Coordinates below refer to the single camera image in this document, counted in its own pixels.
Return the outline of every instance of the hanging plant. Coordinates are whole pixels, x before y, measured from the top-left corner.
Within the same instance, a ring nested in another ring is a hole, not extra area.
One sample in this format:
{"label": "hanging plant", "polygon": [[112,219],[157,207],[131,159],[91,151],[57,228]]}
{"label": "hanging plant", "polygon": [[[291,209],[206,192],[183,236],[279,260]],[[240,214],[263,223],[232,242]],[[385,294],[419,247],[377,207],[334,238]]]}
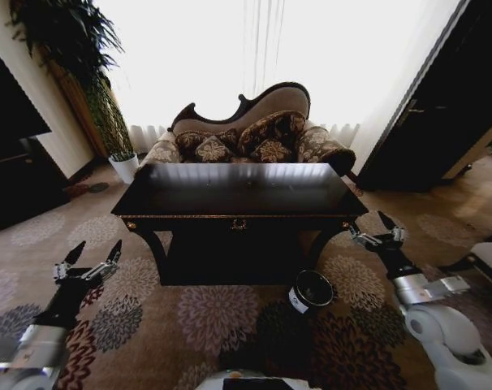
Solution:
{"label": "hanging plant", "polygon": [[131,158],[127,126],[104,74],[116,65],[106,51],[123,51],[112,22],[92,0],[10,0],[10,16],[20,27],[14,38],[26,42],[30,56],[41,48],[44,64],[57,63],[79,82],[113,160]]}

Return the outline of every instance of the wall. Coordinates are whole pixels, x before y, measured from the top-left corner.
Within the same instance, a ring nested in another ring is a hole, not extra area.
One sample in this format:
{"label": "wall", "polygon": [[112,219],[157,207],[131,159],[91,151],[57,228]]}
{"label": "wall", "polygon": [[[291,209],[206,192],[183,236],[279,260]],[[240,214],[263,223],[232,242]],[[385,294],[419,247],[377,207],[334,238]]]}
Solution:
{"label": "wall", "polygon": [[14,29],[5,26],[10,19],[8,2],[0,0],[0,57],[52,131],[38,140],[70,178],[93,159],[94,152],[53,77],[38,66],[38,56],[31,59],[26,45],[11,39]]}
{"label": "wall", "polygon": [[356,153],[356,164],[352,168],[355,174],[360,173],[369,158],[401,99],[420,71],[442,30],[446,27],[459,0],[424,1],[423,3],[420,14],[399,15],[408,20],[402,20],[402,31],[394,32],[396,36],[400,36],[400,39],[396,40],[388,67],[394,69],[395,77],[388,83],[388,87],[381,91],[379,104],[361,124],[351,144],[351,149]]}

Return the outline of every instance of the drawer knob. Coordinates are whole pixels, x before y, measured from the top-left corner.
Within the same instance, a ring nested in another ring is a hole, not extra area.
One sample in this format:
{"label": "drawer knob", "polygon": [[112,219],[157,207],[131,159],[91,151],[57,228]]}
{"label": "drawer knob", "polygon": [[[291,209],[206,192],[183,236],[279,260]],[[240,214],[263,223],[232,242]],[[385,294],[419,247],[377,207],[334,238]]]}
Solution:
{"label": "drawer knob", "polygon": [[230,227],[231,230],[246,230],[246,219],[237,219],[233,220],[233,223]]}

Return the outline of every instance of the sheer curtain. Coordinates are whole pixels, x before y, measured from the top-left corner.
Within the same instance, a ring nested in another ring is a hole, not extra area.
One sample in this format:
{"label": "sheer curtain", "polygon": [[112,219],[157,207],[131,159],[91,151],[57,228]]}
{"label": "sheer curtain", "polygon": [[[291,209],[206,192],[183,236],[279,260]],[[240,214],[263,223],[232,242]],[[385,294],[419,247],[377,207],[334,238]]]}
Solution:
{"label": "sheer curtain", "polygon": [[371,113],[393,85],[412,81],[400,79],[403,69],[441,7],[438,0],[96,3],[126,50],[114,54],[120,67],[109,77],[138,151],[190,102],[206,118],[225,119],[239,93],[254,98],[280,81],[303,84],[310,119],[350,145],[356,132],[372,130]]}
{"label": "sheer curtain", "polygon": [[145,152],[191,102],[206,118],[235,113],[244,76],[242,2],[95,3],[125,49],[111,53],[119,67],[108,76],[137,151]]}

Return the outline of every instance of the table drawer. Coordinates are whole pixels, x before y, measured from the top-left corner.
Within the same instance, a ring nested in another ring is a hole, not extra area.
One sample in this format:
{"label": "table drawer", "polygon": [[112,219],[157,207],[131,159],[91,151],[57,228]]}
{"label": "table drawer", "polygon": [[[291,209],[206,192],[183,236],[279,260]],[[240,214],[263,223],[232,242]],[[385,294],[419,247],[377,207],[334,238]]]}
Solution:
{"label": "table drawer", "polygon": [[130,230],[144,229],[151,231],[165,230],[323,230],[338,223],[350,222],[353,217],[324,218],[324,217],[247,217],[247,218],[123,218]]}

